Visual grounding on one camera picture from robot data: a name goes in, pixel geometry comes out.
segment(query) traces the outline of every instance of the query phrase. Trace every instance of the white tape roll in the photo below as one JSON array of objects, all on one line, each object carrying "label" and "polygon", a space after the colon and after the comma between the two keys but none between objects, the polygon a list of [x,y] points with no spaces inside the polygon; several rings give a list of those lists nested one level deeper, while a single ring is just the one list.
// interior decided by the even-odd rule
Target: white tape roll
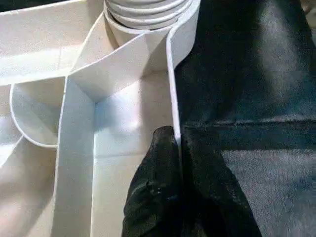
[{"label": "white tape roll", "polygon": [[133,29],[154,30],[169,26],[189,8],[192,0],[106,0],[108,11]]}]

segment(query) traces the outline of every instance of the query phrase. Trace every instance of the curved foam strip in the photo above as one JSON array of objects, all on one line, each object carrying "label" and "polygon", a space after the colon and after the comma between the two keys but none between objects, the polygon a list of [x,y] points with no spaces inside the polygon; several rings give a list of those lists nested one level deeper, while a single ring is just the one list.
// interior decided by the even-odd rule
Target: curved foam strip
[{"label": "curved foam strip", "polygon": [[15,84],[10,92],[12,118],[35,145],[56,148],[65,78]]}]

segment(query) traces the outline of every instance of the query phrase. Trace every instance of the white foam board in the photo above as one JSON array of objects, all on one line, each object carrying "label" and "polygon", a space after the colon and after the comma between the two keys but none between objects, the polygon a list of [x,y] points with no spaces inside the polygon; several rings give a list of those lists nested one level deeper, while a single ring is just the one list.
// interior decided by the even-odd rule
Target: white foam board
[{"label": "white foam board", "polygon": [[0,49],[0,85],[14,84],[0,87],[0,129],[10,131],[0,136],[0,149],[10,146],[2,167],[30,162],[43,183],[29,188],[32,198],[18,196],[34,205],[10,237],[120,236],[128,186],[152,133],[164,125],[179,132],[173,70],[192,49],[199,0],[155,31],[120,26],[102,5],[71,0],[0,14],[0,29],[8,30],[1,19],[14,29],[0,40],[16,46]]},{"label": "white foam board", "polygon": [[102,0],[69,0],[0,13],[0,85],[66,75]]}]

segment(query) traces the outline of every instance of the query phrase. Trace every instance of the dark gray cloth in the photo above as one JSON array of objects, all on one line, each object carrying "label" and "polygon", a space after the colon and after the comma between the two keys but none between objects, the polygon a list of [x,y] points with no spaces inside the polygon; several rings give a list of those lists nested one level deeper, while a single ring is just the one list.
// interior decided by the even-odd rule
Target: dark gray cloth
[{"label": "dark gray cloth", "polygon": [[202,0],[175,75],[182,150],[223,156],[263,236],[315,236],[316,48],[299,1]]}]

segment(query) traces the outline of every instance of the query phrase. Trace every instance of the black fabric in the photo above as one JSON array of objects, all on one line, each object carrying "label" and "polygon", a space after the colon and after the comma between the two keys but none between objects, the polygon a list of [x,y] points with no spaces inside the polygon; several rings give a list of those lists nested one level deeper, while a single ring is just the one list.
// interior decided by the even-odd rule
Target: black fabric
[{"label": "black fabric", "polygon": [[[262,236],[314,236],[316,48],[299,1],[202,0],[175,76],[189,195],[216,195],[223,216],[241,187]],[[228,235],[255,232],[234,204],[244,224],[224,216]]]},{"label": "black fabric", "polygon": [[177,237],[182,225],[182,185],[173,128],[154,132],[124,208],[123,237]]},{"label": "black fabric", "polygon": [[298,0],[202,0],[175,70],[181,122],[315,116],[315,66]]},{"label": "black fabric", "polygon": [[40,6],[66,0],[0,0],[0,12]]}]

